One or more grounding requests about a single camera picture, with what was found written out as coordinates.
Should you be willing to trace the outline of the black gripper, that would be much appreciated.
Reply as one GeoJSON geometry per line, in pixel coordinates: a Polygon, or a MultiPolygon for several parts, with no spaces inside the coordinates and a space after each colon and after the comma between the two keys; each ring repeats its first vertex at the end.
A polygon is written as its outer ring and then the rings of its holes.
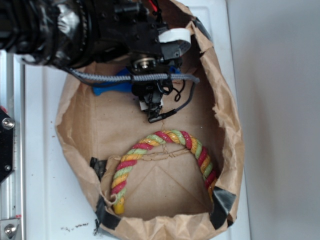
{"type": "Polygon", "coordinates": [[[153,13],[140,0],[101,0],[99,2],[99,60],[123,65],[129,75],[102,83],[132,84],[131,91],[143,97],[142,111],[149,123],[161,120],[163,95],[173,90],[173,80],[182,80],[178,70],[182,56],[191,48],[191,33],[185,28],[169,28],[162,9],[151,0],[153,13]]]}

